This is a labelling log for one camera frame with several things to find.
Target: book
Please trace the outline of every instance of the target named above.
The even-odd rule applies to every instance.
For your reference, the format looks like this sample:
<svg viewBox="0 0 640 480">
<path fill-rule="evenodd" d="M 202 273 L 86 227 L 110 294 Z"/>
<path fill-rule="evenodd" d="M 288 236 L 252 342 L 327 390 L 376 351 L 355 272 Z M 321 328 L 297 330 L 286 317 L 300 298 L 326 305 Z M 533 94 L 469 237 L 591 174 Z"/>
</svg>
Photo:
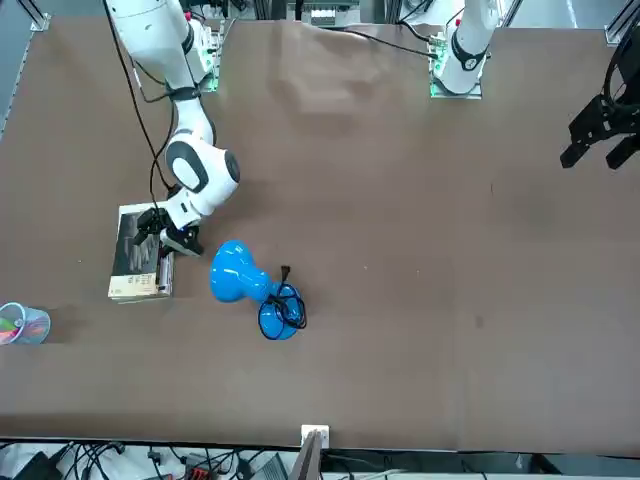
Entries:
<svg viewBox="0 0 640 480">
<path fill-rule="evenodd" d="M 174 254 L 164 258 L 160 255 L 159 235 L 149 235 L 140 245 L 134 241 L 138 218 L 152 207 L 151 203 L 141 203 L 119 208 L 109 281 L 109 298 L 118 303 L 167 298 L 172 294 Z"/>
</svg>

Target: clear plastic cup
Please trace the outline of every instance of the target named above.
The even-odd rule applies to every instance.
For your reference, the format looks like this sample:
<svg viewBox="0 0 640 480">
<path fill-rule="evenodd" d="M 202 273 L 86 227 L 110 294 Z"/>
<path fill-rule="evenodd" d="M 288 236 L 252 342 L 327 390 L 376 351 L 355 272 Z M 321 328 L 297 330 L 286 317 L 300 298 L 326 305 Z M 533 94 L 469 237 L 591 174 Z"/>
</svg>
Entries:
<svg viewBox="0 0 640 480">
<path fill-rule="evenodd" d="M 49 314 L 16 302 L 0 307 L 0 345 L 44 342 L 51 330 Z"/>
</svg>

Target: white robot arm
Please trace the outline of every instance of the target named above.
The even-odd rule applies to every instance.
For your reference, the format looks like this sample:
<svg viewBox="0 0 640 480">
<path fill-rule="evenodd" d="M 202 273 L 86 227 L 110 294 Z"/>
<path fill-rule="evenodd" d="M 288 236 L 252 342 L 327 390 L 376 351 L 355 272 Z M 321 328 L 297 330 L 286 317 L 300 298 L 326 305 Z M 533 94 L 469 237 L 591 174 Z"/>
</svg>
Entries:
<svg viewBox="0 0 640 480">
<path fill-rule="evenodd" d="M 161 74 L 178 112 L 178 125 L 165 158 L 180 185 L 163 202 L 167 215 L 160 238 L 165 247 L 199 255 L 197 226 L 238 187 L 234 155 L 216 148 L 215 127 L 200 103 L 199 83 L 211 73 L 205 60 L 211 30 L 187 21 L 178 0 L 107 0 L 109 15 L 129 55 Z"/>
<path fill-rule="evenodd" d="M 473 89 L 499 20 L 496 0 L 465 1 L 460 25 L 447 25 L 447 53 L 443 67 L 436 72 L 444 88 L 460 95 Z"/>
</svg>

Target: table surface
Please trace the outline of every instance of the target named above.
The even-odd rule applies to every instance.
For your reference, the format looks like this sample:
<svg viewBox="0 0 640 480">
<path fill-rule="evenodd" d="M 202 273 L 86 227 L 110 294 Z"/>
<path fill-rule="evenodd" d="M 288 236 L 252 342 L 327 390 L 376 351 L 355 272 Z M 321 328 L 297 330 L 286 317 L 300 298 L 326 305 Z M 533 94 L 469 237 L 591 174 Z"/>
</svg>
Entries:
<svg viewBox="0 0 640 480">
<path fill-rule="evenodd" d="M 242 183 L 175 298 L 115 305 L 116 212 L 148 201 L 150 155 L 104 19 L 34 38 L 0 144 L 0 300 L 53 327 L 0 349 L 1 435 L 293 445 L 317 423 L 335 447 L 638 452 L 640 166 L 607 170 L 611 144 L 559 162 L 601 31 L 497 31 L 482 101 L 430 100 L 424 58 L 292 22 L 238 22 L 225 49 L 204 104 Z M 143 115 L 159 145 L 169 106 Z M 212 297 L 232 238 L 292 266 L 294 339 Z"/>
</svg>

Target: black cable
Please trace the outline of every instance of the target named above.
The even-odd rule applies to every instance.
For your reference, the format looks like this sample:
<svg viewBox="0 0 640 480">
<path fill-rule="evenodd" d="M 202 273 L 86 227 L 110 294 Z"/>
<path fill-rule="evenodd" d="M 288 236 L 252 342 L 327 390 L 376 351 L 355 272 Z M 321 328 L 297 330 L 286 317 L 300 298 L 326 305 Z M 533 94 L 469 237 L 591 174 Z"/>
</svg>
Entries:
<svg viewBox="0 0 640 480">
<path fill-rule="evenodd" d="M 251 456 L 251 458 L 246 460 L 246 462 L 249 464 L 249 466 L 251 466 L 251 462 L 253 462 L 256 458 L 258 458 L 258 456 L 262 455 L 266 451 L 267 451 L 266 448 L 261 448 L 260 450 L 258 450 L 258 452 L 254 453 Z M 229 480 L 235 480 L 236 478 L 238 478 L 238 468 L 240 468 L 240 460 L 241 460 L 240 455 L 238 455 L 238 466 L 236 467 L 236 473 L 234 473 Z"/>
<path fill-rule="evenodd" d="M 209 456 L 209 449 L 205 448 L 204 449 L 205 453 L 207 454 L 207 464 L 209 467 L 209 471 L 207 472 L 207 479 L 213 479 L 213 468 L 211 467 L 211 457 Z"/>
<path fill-rule="evenodd" d="M 460 15 L 460 13 L 462 13 L 462 11 L 464 10 L 464 7 L 462 7 L 460 10 L 458 10 L 456 13 L 453 14 L 453 16 L 447 20 L 447 23 L 444 24 L 445 28 L 449 26 L 449 24 L 451 23 L 451 21 L 456 18 L 458 15 Z"/>
<path fill-rule="evenodd" d="M 193 10 L 189 10 L 189 13 L 191 15 L 193 15 L 194 17 L 196 17 L 201 22 L 204 22 L 204 21 L 207 20 L 206 17 L 204 16 L 204 10 L 202 10 L 202 14 L 200 14 L 198 12 L 194 12 Z"/>
<path fill-rule="evenodd" d="M 331 459 L 325 452 L 321 452 L 320 455 L 321 455 L 321 457 L 320 457 L 320 467 L 322 467 L 322 459 L 323 458 L 329 458 L 330 460 L 334 460 L 336 463 L 339 463 L 340 465 L 342 465 L 344 467 L 344 469 L 347 471 L 347 476 L 346 477 L 342 477 L 339 480 L 346 480 L 346 479 L 353 480 L 354 479 L 353 472 L 349 468 L 349 465 L 344 460 L 342 460 L 342 457 Z"/>
<path fill-rule="evenodd" d="M 173 132 L 173 122 L 175 121 L 175 112 L 176 112 L 175 107 L 172 103 L 171 104 L 171 120 L 169 121 L 169 129 L 167 130 L 167 135 L 165 136 L 164 141 L 162 142 L 162 145 L 160 146 L 158 151 L 153 154 L 153 163 L 151 164 L 151 170 L 149 171 L 149 193 L 151 194 L 151 200 L 153 201 L 153 205 L 155 206 L 156 214 L 158 216 L 160 216 L 160 213 L 158 211 L 156 196 L 153 193 L 153 172 L 154 172 L 154 169 L 157 169 L 158 172 L 161 171 L 160 165 L 158 163 L 158 158 L 160 158 L 160 155 L 162 155 L 163 150 L 166 148 L 167 144 L 169 143 L 169 140 L 171 139 L 171 132 Z M 162 175 L 160 175 L 160 179 L 162 180 L 162 183 L 164 184 L 165 188 L 169 190 L 171 187 L 166 183 Z"/>
<path fill-rule="evenodd" d="M 157 83 L 158 85 L 162 85 L 164 86 L 164 82 L 161 82 L 160 80 L 158 80 L 156 77 L 154 77 L 153 75 L 151 75 L 147 69 L 145 69 L 140 62 L 135 61 L 133 58 L 131 58 L 131 55 L 129 55 L 129 58 L 131 59 L 131 63 L 135 64 L 136 67 L 138 67 L 140 70 L 142 70 L 142 73 L 144 73 L 147 77 L 149 77 L 151 80 L 153 80 L 155 83 Z"/>
<path fill-rule="evenodd" d="M 151 463 L 153 463 L 153 468 L 156 470 L 156 475 L 158 476 L 158 480 L 162 480 L 162 474 L 160 473 L 160 469 L 158 468 L 156 459 L 153 458 L 153 456 L 151 455 L 152 453 L 153 453 L 153 447 L 149 445 L 149 453 L 147 454 L 147 457 L 149 458 L 149 460 L 151 460 Z"/>
<path fill-rule="evenodd" d="M 415 53 L 416 55 L 421 55 L 423 57 L 428 57 L 428 58 L 431 58 L 433 60 L 437 60 L 438 59 L 438 56 L 435 53 L 428 53 L 428 52 L 421 52 L 420 50 L 413 50 L 412 48 L 407 48 L 407 47 L 403 47 L 402 45 L 397 45 L 395 43 L 387 42 L 386 40 L 382 40 L 382 39 L 380 39 L 378 37 L 374 37 L 373 35 L 369 35 L 368 33 L 358 32 L 356 30 L 345 30 L 345 29 L 342 29 L 342 28 L 334 28 L 334 29 L 329 29 L 329 30 L 336 30 L 336 31 L 341 31 L 341 32 L 345 32 L 345 33 L 351 33 L 353 35 L 358 35 L 359 37 L 362 37 L 362 38 L 368 38 L 369 40 L 373 40 L 374 42 L 382 43 L 384 45 L 388 45 L 390 47 L 397 48 L 398 50 L 403 50 L 403 51 L 409 52 L 409 53 Z"/>
<path fill-rule="evenodd" d="M 122 58 L 122 52 L 120 52 L 120 45 L 118 43 L 118 37 L 116 35 L 115 27 L 113 26 L 113 21 L 111 20 L 111 15 L 109 14 L 109 7 L 107 5 L 106 0 L 102 0 L 102 6 L 104 7 L 104 12 L 107 15 L 107 22 L 109 23 L 109 30 L 111 30 L 111 38 L 113 39 L 113 44 L 116 49 L 116 53 L 118 54 L 118 60 L 120 60 L 120 66 L 122 67 L 122 71 L 124 72 L 125 79 L 127 80 L 127 86 L 129 87 L 129 94 L 131 95 L 131 101 L 133 102 L 133 108 L 136 112 L 136 117 L 138 118 L 138 123 L 140 124 L 140 129 L 144 134 L 144 138 L 147 141 L 147 145 L 149 146 L 149 150 L 151 151 L 151 155 L 154 157 L 154 162 L 152 165 L 157 166 L 158 174 L 162 179 L 162 183 L 165 185 L 167 189 L 169 189 L 169 184 L 164 178 L 162 174 L 162 170 L 157 162 L 156 153 L 153 149 L 153 144 L 151 143 L 151 138 L 149 138 L 149 133 L 147 132 L 147 128 L 144 125 L 144 121 L 142 120 L 142 115 L 140 114 L 140 109 L 138 108 L 138 102 L 136 101 L 136 95 L 133 90 L 133 85 L 131 84 L 131 79 L 129 78 L 129 72 L 127 71 L 127 66 L 124 63 L 124 59 Z"/>
<path fill-rule="evenodd" d="M 280 338 L 280 335 L 282 335 L 286 327 L 291 327 L 296 330 L 302 330 L 307 326 L 307 309 L 304 305 L 304 302 L 302 301 L 302 298 L 300 298 L 300 295 L 296 292 L 295 288 L 293 288 L 292 285 L 286 283 L 287 277 L 291 272 L 291 268 L 287 267 L 286 265 L 283 265 L 280 268 L 282 269 L 282 280 L 280 281 L 280 287 L 278 288 L 278 291 L 275 295 L 269 295 L 269 298 L 267 298 L 267 300 L 264 301 L 262 305 L 260 305 L 260 309 L 258 310 L 258 327 L 260 328 L 260 332 L 262 333 L 262 335 L 267 340 L 277 340 L 278 338 Z M 284 288 L 287 288 L 293 293 L 289 295 L 283 295 L 282 290 Z M 294 300 L 296 306 L 298 307 L 299 315 L 297 315 L 297 320 L 291 319 L 291 316 L 289 315 L 289 306 L 287 305 L 287 303 L 290 300 Z M 262 324 L 260 323 L 260 316 L 262 315 L 265 307 L 267 307 L 268 305 L 271 305 L 273 307 L 276 317 L 282 324 L 280 331 L 277 335 L 274 336 L 268 335 L 262 327 Z"/>
<path fill-rule="evenodd" d="M 102 475 L 103 480 L 109 480 L 109 477 L 102 469 L 102 464 L 100 463 L 100 455 L 106 452 L 108 447 L 107 446 L 100 447 L 99 445 L 93 445 L 87 449 L 87 446 L 83 445 L 83 448 L 85 453 L 89 455 L 89 462 L 85 467 L 85 470 L 88 472 L 87 477 L 88 478 L 91 477 L 91 470 L 95 465 L 96 467 L 98 467 L 98 470 L 100 471 L 100 475 Z"/>
<path fill-rule="evenodd" d="M 242 449 L 242 448 L 240 448 L 240 449 L 234 449 L 234 450 L 231 450 L 230 452 L 221 453 L 221 454 L 219 454 L 219 455 L 216 455 L 215 457 L 211 457 L 211 460 L 217 460 L 218 458 L 224 457 L 224 458 L 222 458 L 222 460 L 220 460 L 220 461 L 219 461 L 215 466 L 213 466 L 214 470 L 215 470 L 215 469 L 218 469 L 218 468 L 219 468 L 219 467 L 220 467 L 220 466 L 221 466 L 221 465 L 222 465 L 222 464 L 223 464 L 223 463 L 224 463 L 224 462 L 225 462 L 229 457 L 232 457 L 232 458 L 231 458 L 231 462 L 232 462 L 232 464 L 229 466 L 229 469 L 228 469 L 226 472 L 220 472 L 220 471 L 218 471 L 218 473 L 219 473 L 220 475 L 227 475 L 227 474 L 229 474 L 229 473 L 231 472 L 231 467 L 233 466 L 233 455 L 234 455 L 234 454 L 237 454 L 238 452 L 241 452 L 241 451 L 243 451 L 243 450 L 244 450 L 244 449 Z M 197 464 L 196 464 L 196 465 L 194 465 L 192 468 L 198 468 L 198 467 L 200 467 L 201 465 L 204 465 L 205 463 L 207 463 L 207 460 L 203 460 L 202 462 L 197 463 Z M 185 474 L 184 474 L 182 477 L 180 477 L 178 480 L 184 480 L 184 479 L 185 479 L 185 477 L 186 477 L 186 475 L 187 475 L 187 473 L 186 473 L 186 471 L 185 471 Z"/>
<path fill-rule="evenodd" d="M 234 458 L 237 458 L 238 459 L 238 463 L 240 463 L 240 454 L 234 452 L 234 453 L 231 454 L 231 463 L 229 463 L 229 468 L 227 468 L 226 471 L 221 470 L 219 467 L 222 466 L 222 463 L 225 462 L 227 460 L 227 458 L 224 458 L 223 460 L 218 462 L 218 464 L 216 465 L 216 468 L 218 469 L 218 474 L 219 475 L 229 475 L 231 473 L 231 470 L 233 470 L 233 459 Z"/>
<path fill-rule="evenodd" d="M 418 10 L 420 10 L 420 8 L 424 7 L 427 3 L 429 3 L 431 0 L 422 0 L 422 2 L 420 2 L 418 5 L 415 6 L 415 8 L 413 8 L 413 10 L 411 10 L 409 13 L 407 13 L 404 17 L 402 17 L 400 20 L 398 20 L 398 23 L 402 23 L 404 22 L 407 18 L 409 18 L 411 15 L 413 15 L 414 13 L 416 13 Z"/>
<path fill-rule="evenodd" d="M 78 448 L 76 449 L 76 453 L 74 455 L 74 459 L 73 459 L 73 463 L 71 464 L 71 466 L 69 467 L 69 470 L 67 470 L 67 473 L 65 474 L 63 480 L 66 480 L 69 475 L 71 475 L 71 472 L 74 472 L 75 474 L 75 478 L 76 480 L 79 480 L 79 476 L 78 476 L 78 465 L 80 464 L 80 461 L 87 456 L 87 453 L 83 453 L 82 455 L 78 456 L 78 454 L 80 453 L 80 449 L 81 448 L 85 448 L 84 445 L 78 445 Z M 98 452 L 99 455 L 102 455 L 106 450 L 108 450 L 109 448 L 111 448 L 110 445 L 104 445 L 102 447 L 102 451 Z"/>
<path fill-rule="evenodd" d="M 18 442 L 8 442 L 8 443 L 5 443 L 4 445 L 0 445 L 0 452 L 2 450 L 4 450 L 5 448 L 10 447 L 11 445 L 15 445 L 16 443 L 18 443 Z"/>
<path fill-rule="evenodd" d="M 372 468 L 374 470 L 380 470 L 380 469 L 384 468 L 383 465 L 381 466 L 379 464 L 375 464 L 375 463 L 370 462 L 368 460 L 363 460 L 362 458 L 348 457 L 348 456 L 345 456 L 345 455 L 335 455 L 333 453 L 327 453 L 325 455 L 327 457 L 329 457 L 329 458 L 336 459 L 336 460 L 344 460 L 344 461 L 349 461 L 349 462 L 362 463 L 363 465 L 367 465 L 369 468 Z"/>
<path fill-rule="evenodd" d="M 426 42 L 426 43 L 431 43 L 431 39 L 429 37 L 425 37 L 424 35 L 419 34 L 416 31 L 416 29 L 413 28 L 412 25 L 409 25 L 406 21 L 402 20 L 401 22 L 398 22 L 398 25 L 402 25 L 403 27 L 407 27 L 409 29 L 409 31 L 411 32 L 411 35 L 416 37 L 418 40 L 422 40 L 423 42 Z"/>
<path fill-rule="evenodd" d="M 480 475 L 482 475 L 483 480 L 487 480 L 487 475 L 484 472 L 477 472 L 467 462 L 465 462 L 462 457 L 460 457 L 460 464 L 462 465 L 463 472 L 479 473 Z"/>
<path fill-rule="evenodd" d="M 187 457 L 181 457 L 180 455 L 178 455 L 176 453 L 175 448 L 173 448 L 173 447 L 169 447 L 169 450 L 171 450 L 171 453 L 173 453 L 173 456 L 176 457 L 180 463 L 182 463 L 183 465 L 186 464 Z"/>
</svg>

